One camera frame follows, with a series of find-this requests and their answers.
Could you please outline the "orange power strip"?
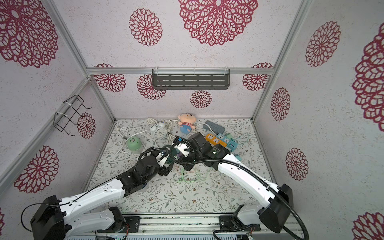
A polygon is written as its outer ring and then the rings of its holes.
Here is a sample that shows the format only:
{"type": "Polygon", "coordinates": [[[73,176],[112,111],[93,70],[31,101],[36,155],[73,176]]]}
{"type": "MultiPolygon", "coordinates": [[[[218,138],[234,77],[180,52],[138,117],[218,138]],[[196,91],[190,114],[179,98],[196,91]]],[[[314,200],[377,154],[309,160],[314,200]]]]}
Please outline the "orange power strip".
{"type": "Polygon", "coordinates": [[[214,136],[212,134],[207,134],[205,136],[205,139],[206,139],[206,141],[208,141],[213,146],[215,146],[215,145],[221,145],[223,147],[227,146],[227,143],[225,143],[224,141],[222,141],[221,139],[217,138],[216,136],[214,136]]]}

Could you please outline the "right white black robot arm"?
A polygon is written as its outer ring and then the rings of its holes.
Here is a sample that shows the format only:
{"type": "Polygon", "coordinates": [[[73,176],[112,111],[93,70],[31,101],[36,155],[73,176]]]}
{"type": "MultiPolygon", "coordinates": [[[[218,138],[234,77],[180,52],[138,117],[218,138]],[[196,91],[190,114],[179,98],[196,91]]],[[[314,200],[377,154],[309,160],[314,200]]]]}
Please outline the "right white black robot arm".
{"type": "Polygon", "coordinates": [[[176,138],[168,147],[169,151],[178,150],[181,157],[176,159],[172,153],[170,159],[185,168],[204,164],[230,177],[256,200],[256,205],[241,205],[230,219],[230,225],[213,232],[241,232],[254,230],[264,225],[270,231],[279,234],[285,231],[295,240],[310,238],[307,227],[294,210],[293,191],[283,184],[281,186],[262,178],[245,166],[226,147],[216,144],[212,146],[202,134],[196,133],[189,139],[176,138]]]}

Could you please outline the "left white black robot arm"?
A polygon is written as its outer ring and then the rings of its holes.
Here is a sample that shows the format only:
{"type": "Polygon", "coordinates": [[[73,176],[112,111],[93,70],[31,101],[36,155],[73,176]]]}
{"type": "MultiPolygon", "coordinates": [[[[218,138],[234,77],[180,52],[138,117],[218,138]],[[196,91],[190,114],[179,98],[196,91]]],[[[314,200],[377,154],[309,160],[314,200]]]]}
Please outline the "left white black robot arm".
{"type": "Polygon", "coordinates": [[[95,231],[115,233],[124,230],[126,219],[117,207],[92,213],[91,210],[110,201],[125,198],[143,190],[156,175],[164,175],[168,148],[149,148],[140,154],[129,170],[71,197],[53,195],[38,203],[29,232],[35,240],[64,240],[73,235],[95,231]]]}

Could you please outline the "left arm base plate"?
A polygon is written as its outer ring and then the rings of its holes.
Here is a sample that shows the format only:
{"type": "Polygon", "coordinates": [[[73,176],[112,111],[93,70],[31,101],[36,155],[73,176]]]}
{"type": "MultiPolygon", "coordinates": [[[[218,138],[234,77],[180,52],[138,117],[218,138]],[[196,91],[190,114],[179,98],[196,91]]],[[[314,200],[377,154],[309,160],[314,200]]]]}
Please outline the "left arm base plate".
{"type": "Polygon", "coordinates": [[[124,217],[124,220],[114,221],[106,230],[97,230],[101,233],[137,233],[140,226],[140,217],[124,217]]]}

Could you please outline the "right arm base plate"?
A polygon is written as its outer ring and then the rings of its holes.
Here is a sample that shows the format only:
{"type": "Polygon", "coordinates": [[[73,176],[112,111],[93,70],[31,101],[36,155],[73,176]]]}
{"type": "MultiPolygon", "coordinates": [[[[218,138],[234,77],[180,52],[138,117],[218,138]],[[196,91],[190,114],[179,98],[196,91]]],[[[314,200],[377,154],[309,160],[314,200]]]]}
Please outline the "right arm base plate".
{"type": "Polygon", "coordinates": [[[254,225],[244,225],[240,220],[237,219],[237,217],[233,217],[230,215],[221,215],[219,216],[219,225],[220,230],[223,231],[240,231],[243,229],[243,231],[248,232],[259,232],[261,230],[260,224],[254,224],[254,225]]]}

